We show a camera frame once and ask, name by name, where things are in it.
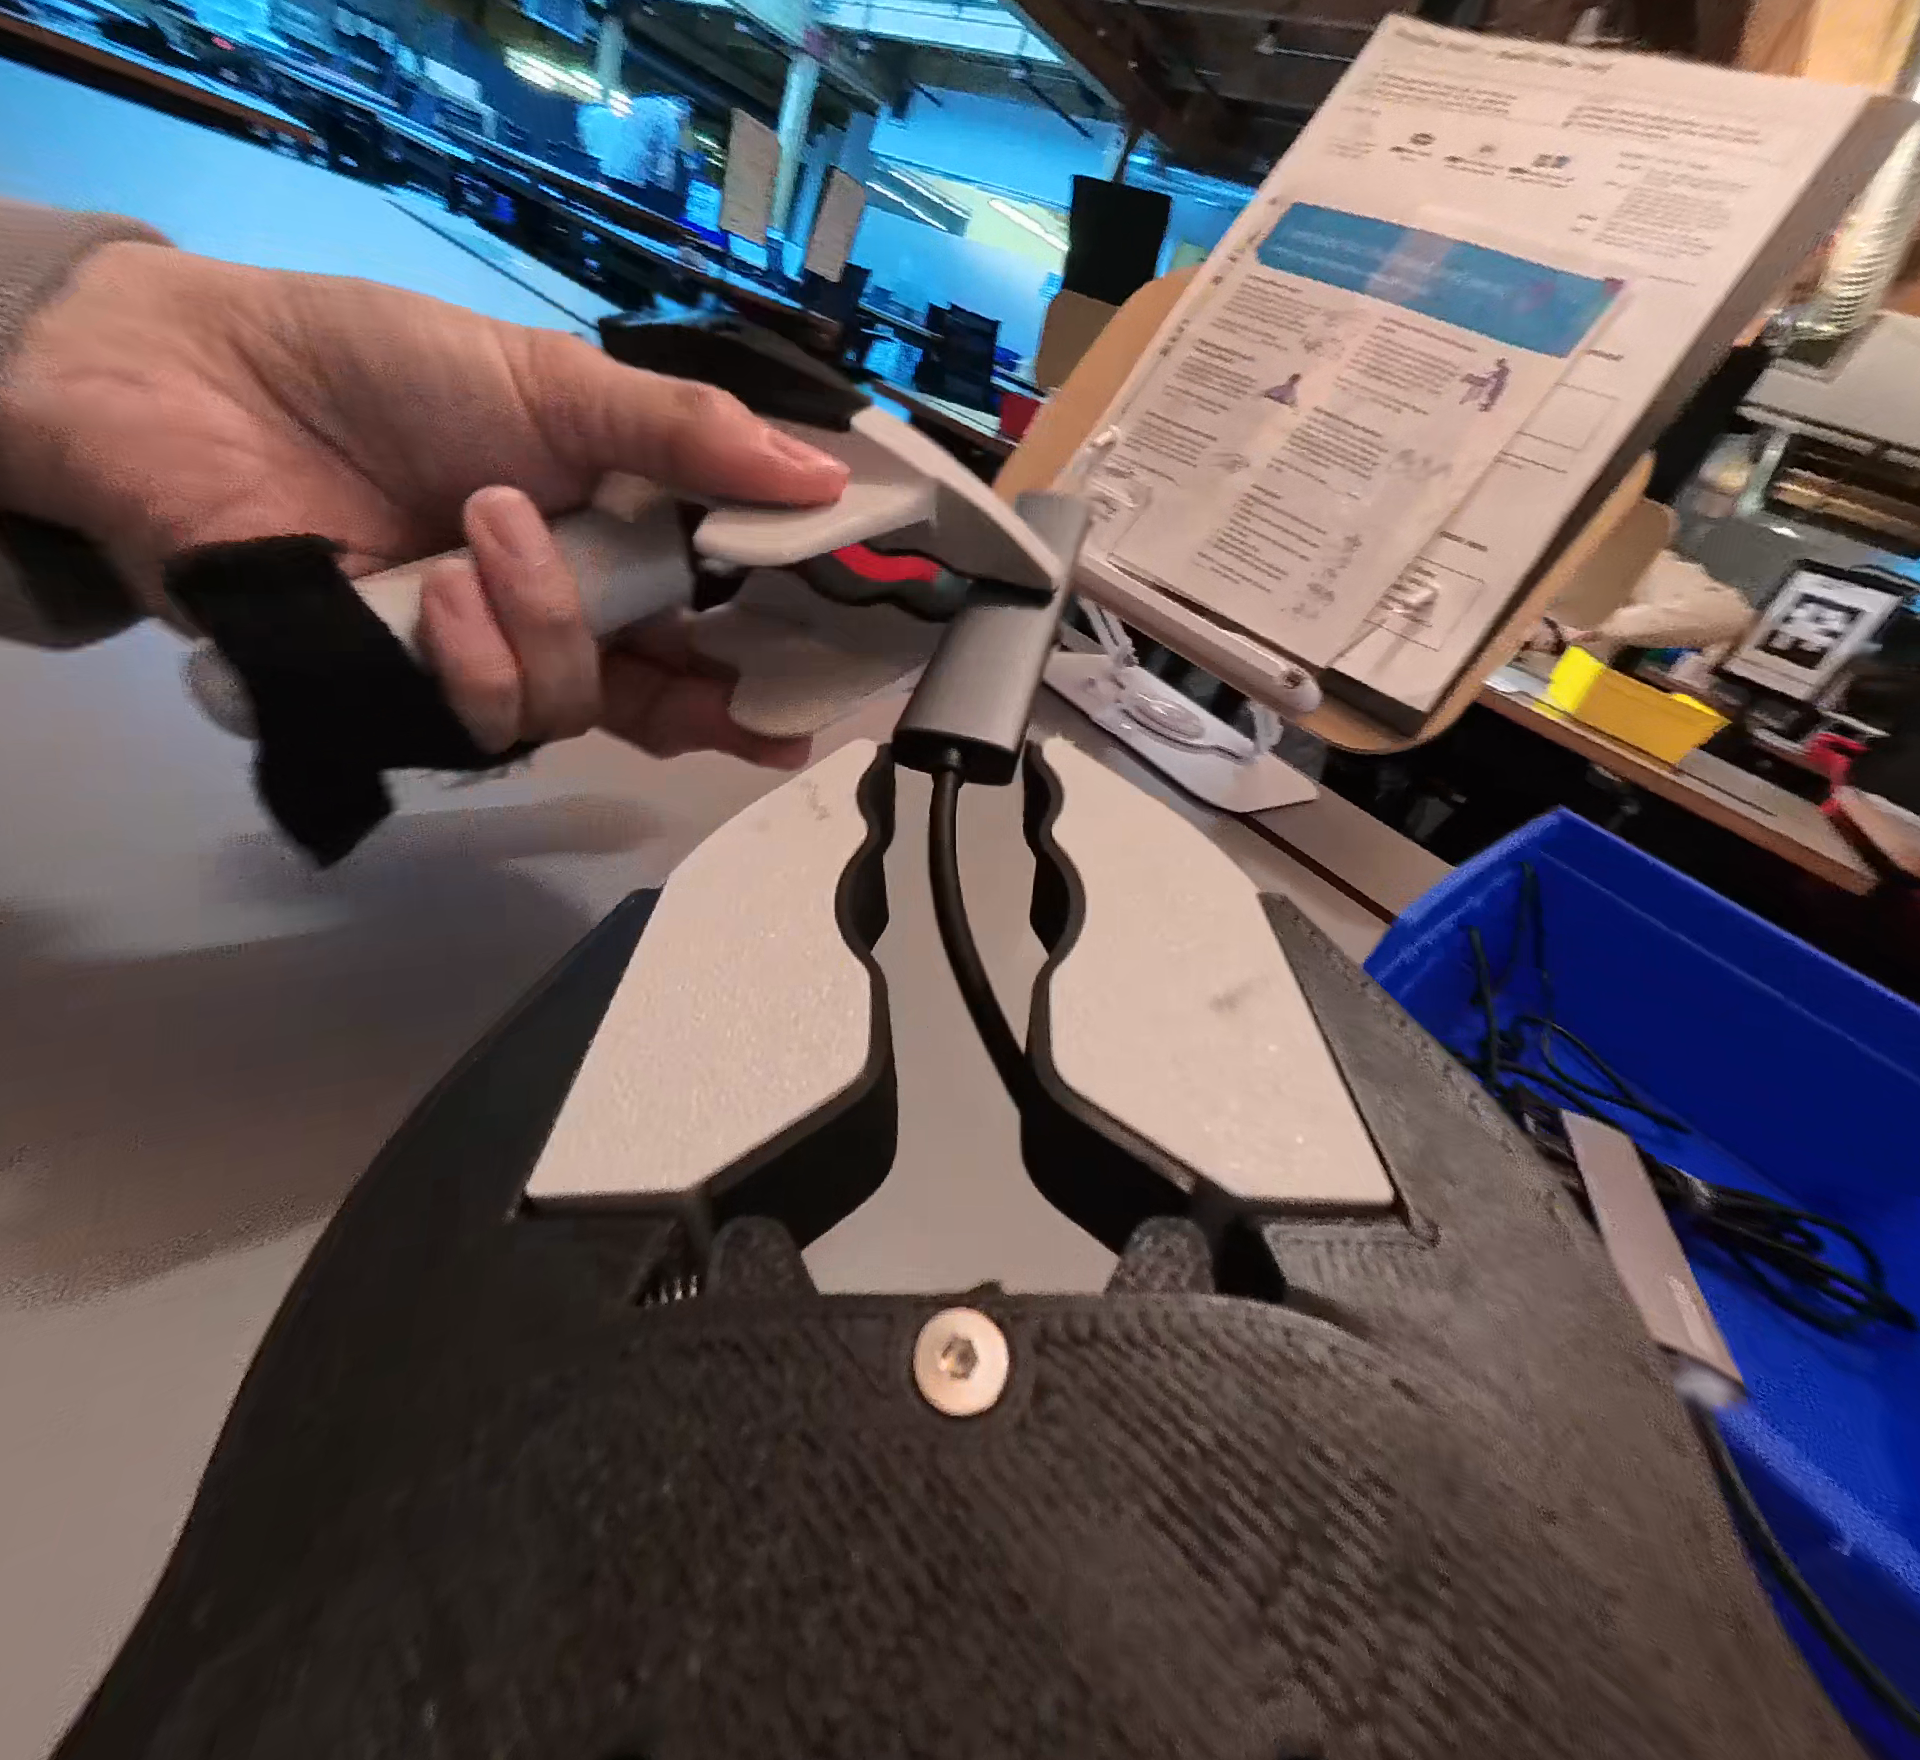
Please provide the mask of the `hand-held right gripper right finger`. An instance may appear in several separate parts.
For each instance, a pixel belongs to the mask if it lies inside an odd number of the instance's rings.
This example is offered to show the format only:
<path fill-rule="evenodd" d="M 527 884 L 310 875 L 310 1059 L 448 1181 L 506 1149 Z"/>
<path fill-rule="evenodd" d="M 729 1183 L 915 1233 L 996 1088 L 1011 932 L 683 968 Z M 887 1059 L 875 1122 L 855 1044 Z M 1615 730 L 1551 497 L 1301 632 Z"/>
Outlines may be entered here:
<path fill-rule="evenodd" d="M 1118 1252 L 1269 1221 L 1386 1221 L 1393 1180 L 1252 879 L 1068 740 L 1028 744 L 1023 1165 Z"/>

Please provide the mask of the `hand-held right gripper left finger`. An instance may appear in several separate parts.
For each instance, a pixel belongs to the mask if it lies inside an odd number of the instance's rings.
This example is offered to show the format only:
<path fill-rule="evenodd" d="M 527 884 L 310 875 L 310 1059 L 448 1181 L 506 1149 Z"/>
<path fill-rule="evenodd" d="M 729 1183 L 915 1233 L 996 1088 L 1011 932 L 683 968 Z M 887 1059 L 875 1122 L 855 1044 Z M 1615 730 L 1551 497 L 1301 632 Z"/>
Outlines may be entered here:
<path fill-rule="evenodd" d="M 890 925 L 891 754 L 855 740 L 716 831 L 660 890 L 524 1197 L 665 1215 L 696 1244 L 774 1221 L 803 1248 L 897 1156 L 875 948 Z"/>

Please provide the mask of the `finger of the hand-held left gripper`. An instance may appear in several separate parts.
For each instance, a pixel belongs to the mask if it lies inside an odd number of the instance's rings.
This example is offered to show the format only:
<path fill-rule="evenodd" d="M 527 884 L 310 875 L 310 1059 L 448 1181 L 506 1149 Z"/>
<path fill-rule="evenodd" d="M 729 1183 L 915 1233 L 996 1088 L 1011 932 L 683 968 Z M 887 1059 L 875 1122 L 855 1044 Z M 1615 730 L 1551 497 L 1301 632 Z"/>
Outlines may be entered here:
<path fill-rule="evenodd" d="M 780 433 L 840 460 L 840 500 L 814 508 L 712 506 L 691 532 L 702 564 L 796 568 L 845 548 L 908 554 L 970 582 L 1048 594 L 1067 573 L 1038 532 L 952 455 L 893 413 L 858 413 L 835 432 L 779 424 Z"/>
<path fill-rule="evenodd" d="M 696 616 L 694 643 L 703 659 L 730 670 L 737 728 L 762 740 L 803 740 L 915 678 L 940 643 L 940 625 L 823 597 L 737 597 Z"/>

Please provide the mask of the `grey usb-c adapter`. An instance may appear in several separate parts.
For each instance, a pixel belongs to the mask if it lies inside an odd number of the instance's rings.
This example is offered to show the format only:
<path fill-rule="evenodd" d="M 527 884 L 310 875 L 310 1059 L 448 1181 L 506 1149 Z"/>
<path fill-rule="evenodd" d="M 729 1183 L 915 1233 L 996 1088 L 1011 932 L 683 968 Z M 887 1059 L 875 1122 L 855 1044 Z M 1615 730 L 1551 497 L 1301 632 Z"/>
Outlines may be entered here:
<path fill-rule="evenodd" d="M 1570 1109 L 1561 1112 L 1559 1122 L 1588 1212 L 1624 1292 L 1667 1359 L 1671 1383 L 1693 1413 L 1695 1431 L 1743 1545 L 1860 1687 L 1902 1721 L 1907 1701 L 1860 1651 L 1793 1564 L 1721 1430 L 1723 1412 L 1747 1398 L 1745 1377 L 1693 1276 L 1693 1265 L 1647 1174 L 1645 1156 L 1628 1133 L 1603 1122 Z"/>
<path fill-rule="evenodd" d="M 970 589 L 899 716 L 891 758 L 931 782 L 926 850 L 936 927 L 972 1031 L 1023 1118 L 1035 1079 L 976 948 L 961 872 L 959 812 L 966 787 L 1006 787 L 1021 771 L 1089 508 L 1073 497 L 1024 494 L 1017 517 L 1040 541 L 1052 564 L 1048 582 L 1033 592 L 986 582 Z"/>

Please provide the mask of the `person's left forearm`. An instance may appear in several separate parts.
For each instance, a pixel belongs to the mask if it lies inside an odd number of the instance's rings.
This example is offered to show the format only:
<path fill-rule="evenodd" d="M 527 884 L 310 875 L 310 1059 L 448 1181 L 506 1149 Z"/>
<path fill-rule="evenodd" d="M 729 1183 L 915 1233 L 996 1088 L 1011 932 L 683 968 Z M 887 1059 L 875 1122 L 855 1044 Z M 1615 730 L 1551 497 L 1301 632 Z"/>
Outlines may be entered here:
<path fill-rule="evenodd" d="M 120 214 L 3 204 L 3 391 L 11 390 L 34 320 L 83 264 L 116 245 L 173 247 L 145 222 Z M 13 452 L 4 452 L 4 641 L 76 650 L 108 641 L 139 619 L 139 604 L 101 548 L 15 504 Z"/>

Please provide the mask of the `person's left hand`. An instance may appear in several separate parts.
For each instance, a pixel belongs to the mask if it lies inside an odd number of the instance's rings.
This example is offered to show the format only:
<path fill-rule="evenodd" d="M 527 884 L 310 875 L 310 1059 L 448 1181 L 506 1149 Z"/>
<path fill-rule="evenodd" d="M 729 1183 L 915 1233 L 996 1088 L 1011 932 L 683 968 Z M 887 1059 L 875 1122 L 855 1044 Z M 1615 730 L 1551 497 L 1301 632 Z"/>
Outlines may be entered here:
<path fill-rule="evenodd" d="M 142 243 L 97 250 L 4 370 L 4 510 L 163 601 L 180 553 L 310 532 L 344 571 L 427 563 L 420 654 L 490 754 L 606 730 L 653 758 L 795 768 L 679 628 L 600 643 L 550 522 L 611 476 L 810 508 L 848 469 L 715 387 L 382 284 Z"/>

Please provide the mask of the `brown hanging board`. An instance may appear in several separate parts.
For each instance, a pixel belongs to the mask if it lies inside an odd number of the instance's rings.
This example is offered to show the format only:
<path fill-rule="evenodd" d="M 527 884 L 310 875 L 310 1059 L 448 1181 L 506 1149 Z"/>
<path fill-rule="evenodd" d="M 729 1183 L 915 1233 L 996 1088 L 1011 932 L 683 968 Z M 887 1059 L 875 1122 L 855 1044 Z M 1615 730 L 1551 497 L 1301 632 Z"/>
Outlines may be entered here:
<path fill-rule="evenodd" d="M 720 233 L 733 240 L 762 247 L 774 220 L 779 183 L 779 136 L 754 115 L 733 109 L 718 212 Z"/>
<path fill-rule="evenodd" d="M 851 259 L 851 245 L 867 206 L 863 182 L 843 168 L 829 170 L 803 254 L 803 275 L 840 284 Z"/>

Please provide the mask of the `white document stand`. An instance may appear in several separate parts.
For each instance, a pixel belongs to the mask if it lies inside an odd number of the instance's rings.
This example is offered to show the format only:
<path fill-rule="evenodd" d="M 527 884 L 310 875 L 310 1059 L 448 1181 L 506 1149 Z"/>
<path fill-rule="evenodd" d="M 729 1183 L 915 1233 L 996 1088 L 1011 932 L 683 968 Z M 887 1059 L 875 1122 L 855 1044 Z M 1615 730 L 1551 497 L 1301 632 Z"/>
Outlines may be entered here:
<path fill-rule="evenodd" d="M 1217 486 L 1203 482 L 1195 500 L 1161 503 L 1157 485 L 1141 479 L 1124 452 L 1126 437 L 1119 424 L 1093 429 L 1063 475 L 1063 492 L 1089 508 L 1083 564 L 1116 566 L 1165 600 L 1186 597 L 1182 580 L 1203 545 L 1203 517 L 1217 504 Z M 1070 609 L 1087 628 L 1092 652 L 1075 666 L 1051 666 L 1047 686 L 1141 764 L 1217 812 L 1246 816 L 1318 796 L 1316 780 L 1286 764 L 1279 744 L 1291 722 L 1323 705 L 1323 668 L 1261 636 L 1248 639 L 1245 648 L 1269 659 L 1269 692 L 1226 684 L 1246 708 L 1246 718 L 1235 722 L 1148 668 L 1146 643 L 1132 637 L 1116 608 L 1092 596 L 1089 573 L 1077 573 Z"/>

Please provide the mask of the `black rectangular panel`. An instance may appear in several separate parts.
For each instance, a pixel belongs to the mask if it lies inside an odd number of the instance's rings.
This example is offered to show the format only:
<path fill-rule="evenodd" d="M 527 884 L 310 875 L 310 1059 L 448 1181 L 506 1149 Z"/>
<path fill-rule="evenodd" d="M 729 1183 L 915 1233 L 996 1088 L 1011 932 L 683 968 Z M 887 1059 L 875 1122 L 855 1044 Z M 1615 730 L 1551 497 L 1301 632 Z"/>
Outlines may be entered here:
<path fill-rule="evenodd" d="M 1172 206 L 1161 192 L 1073 175 L 1060 292 L 1121 306 L 1157 276 Z"/>

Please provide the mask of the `blue banner instruction sheet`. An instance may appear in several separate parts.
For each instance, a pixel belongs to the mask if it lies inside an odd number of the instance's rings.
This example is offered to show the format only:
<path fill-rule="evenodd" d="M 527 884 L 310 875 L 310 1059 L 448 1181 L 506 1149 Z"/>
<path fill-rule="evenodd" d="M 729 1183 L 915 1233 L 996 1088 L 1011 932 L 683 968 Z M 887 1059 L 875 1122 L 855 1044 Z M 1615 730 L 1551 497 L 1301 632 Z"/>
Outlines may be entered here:
<path fill-rule="evenodd" d="M 1309 670 L 1628 298 L 1596 256 L 1286 201 L 1190 286 L 1087 475 L 1093 553 Z"/>

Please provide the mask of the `yellow plastic bin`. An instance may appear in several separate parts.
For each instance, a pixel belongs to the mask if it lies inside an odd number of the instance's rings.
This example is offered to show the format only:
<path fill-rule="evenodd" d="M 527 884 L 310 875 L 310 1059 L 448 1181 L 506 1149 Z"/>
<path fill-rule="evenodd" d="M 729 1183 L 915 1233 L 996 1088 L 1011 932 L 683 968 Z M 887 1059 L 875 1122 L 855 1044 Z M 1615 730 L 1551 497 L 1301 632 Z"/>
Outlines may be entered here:
<path fill-rule="evenodd" d="M 1568 648 L 1542 697 L 1547 711 L 1657 764 L 1676 767 L 1705 748 L 1727 718 L 1691 694 L 1621 674 L 1583 648 Z"/>

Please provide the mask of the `blue plastic bin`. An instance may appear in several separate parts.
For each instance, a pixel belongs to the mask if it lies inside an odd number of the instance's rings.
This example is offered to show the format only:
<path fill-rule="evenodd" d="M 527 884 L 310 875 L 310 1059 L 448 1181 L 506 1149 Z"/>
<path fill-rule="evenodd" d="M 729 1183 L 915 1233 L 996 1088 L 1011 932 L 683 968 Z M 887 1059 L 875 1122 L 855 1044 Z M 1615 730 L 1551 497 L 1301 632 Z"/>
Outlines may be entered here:
<path fill-rule="evenodd" d="M 1916 1757 L 1916 1007 L 1572 812 L 1455 869 L 1366 970 L 1585 1215 L 1561 1112 L 1637 1143 L 1745 1377 L 1740 1475 L 1902 1721 L 1749 1557 L 1865 1752 Z"/>

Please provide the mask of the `black white printed tag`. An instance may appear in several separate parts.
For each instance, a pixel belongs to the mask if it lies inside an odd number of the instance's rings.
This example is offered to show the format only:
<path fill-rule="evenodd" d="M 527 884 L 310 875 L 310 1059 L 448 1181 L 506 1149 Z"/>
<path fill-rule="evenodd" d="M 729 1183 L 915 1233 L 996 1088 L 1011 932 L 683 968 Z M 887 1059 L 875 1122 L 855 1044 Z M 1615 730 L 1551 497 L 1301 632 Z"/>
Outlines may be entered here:
<path fill-rule="evenodd" d="M 1749 692 L 1817 707 L 1915 594 L 1916 584 L 1898 573 L 1802 561 L 1763 600 L 1717 674 Z"/>

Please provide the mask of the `large white printed sheet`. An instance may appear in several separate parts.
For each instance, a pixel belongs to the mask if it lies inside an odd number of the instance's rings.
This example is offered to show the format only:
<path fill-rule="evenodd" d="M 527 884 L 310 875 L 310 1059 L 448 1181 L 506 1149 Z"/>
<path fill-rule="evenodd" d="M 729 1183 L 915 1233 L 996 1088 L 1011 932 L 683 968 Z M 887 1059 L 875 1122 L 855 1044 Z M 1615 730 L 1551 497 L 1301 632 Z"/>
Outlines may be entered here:
<path fill-rule="evenodd" d="M 1855 87 L 1386 21 L 1195 283 L 1286 201 L 1319 192 L 1351 212 L 1592 254 L 1628 298 L 1323 682 L 1400 728 L 1420 724 L 1575 513 L 1649 452 L 1912 126 L 1915 104 Z M 1269 692 L 1248 636 L 1112 566 L 1082 573 L 1124 622 Z"/>

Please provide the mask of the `silver ventilation duct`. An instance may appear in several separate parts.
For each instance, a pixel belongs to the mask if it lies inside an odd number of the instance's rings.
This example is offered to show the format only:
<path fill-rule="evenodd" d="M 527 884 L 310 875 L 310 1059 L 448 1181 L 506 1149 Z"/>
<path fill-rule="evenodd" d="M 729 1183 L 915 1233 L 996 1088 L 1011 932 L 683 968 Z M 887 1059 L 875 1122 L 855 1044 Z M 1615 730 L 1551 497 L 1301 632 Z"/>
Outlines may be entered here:
<path fill-rule="evenodd" d="M 1788 360 L 1826 366 L 1879 312 L 1916 226 L 1919 126 L 1912 126 L 1836 230 L 1816 284 L 1790 320 Z"/>

